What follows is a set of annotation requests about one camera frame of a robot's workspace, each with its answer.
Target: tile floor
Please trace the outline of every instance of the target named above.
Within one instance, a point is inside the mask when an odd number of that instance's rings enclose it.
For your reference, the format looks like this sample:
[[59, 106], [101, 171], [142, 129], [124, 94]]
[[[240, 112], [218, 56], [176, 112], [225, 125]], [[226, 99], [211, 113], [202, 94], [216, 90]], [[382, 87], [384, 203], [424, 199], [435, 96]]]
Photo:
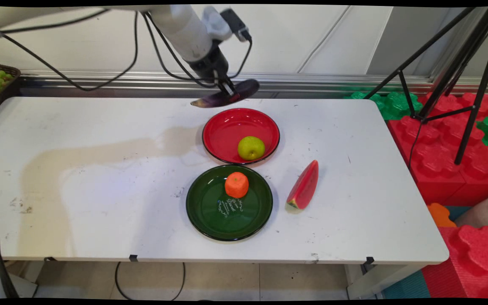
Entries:
[[[124, 299], [113, 262], [46, 262], [35, 297]], [[132, 299], [172, 299], [182, 263], [122, 263], [120, 288]], [[347, 299], [343, 265], [186, 263], [177, 300], [312, 301]]]

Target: orange foam block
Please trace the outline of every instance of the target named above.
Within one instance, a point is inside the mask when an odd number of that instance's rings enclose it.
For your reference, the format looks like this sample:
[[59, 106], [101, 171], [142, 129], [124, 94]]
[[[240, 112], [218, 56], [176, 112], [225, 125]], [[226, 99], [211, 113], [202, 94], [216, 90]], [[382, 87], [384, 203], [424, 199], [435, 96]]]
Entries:
[[435, 202], [427, 207], [437, 227], [457, 227], [455, 222], [449, 219], [449, 210], [445, 206]]

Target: green plate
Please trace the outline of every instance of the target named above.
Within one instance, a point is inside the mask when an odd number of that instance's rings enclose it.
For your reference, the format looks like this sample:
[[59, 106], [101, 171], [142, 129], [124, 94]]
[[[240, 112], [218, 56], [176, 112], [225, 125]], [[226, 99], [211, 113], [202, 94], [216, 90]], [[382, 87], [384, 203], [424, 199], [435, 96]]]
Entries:
[[[240, 199], [225, 193], [225, 179], [233, 172], [248, 177], [250, 188]], [[222, 165], [195, 179], [186, 198], [193, 226], [218, 241], [238, 241], [262, 228], [272, 211], [271, 188], [261, 175], [244, 166]]]

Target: table leg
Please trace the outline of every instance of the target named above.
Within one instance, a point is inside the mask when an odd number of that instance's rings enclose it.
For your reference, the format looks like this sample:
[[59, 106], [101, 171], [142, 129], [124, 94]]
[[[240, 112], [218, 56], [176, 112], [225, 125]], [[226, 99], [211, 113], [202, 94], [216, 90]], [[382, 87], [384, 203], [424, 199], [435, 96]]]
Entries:
[[33, 297], [35, 290], [37, 290], [37, 284], [33, 284], [32, 282], [14, 274], [9, 274], [8, 276], [10, 277], [12, 285], [16, 289], [16, 293], [18, 293], [19, 297]]
[[366, 299], [421, 270], [426, 265], [376, 265], [352, 283], [348, 283], [349, 299]]
[[39, 274], [44, 266], [44, 261], [27, 261], [20, 276], [32, 283], [37, 282]]

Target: watermelon slice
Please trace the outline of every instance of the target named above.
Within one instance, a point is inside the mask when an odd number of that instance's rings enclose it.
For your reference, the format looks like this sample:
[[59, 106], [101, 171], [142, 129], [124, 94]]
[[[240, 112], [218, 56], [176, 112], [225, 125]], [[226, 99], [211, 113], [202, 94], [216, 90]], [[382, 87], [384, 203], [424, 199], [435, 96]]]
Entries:
[[300, 174], [297, 183], [295, 183], [291, 193], [289, 193], [289, 197], [287, 197], [287, 204], [300, 210], [306, 208], [316, 191], [318, 178], [319, 164], [317, 160], [314, 160]]

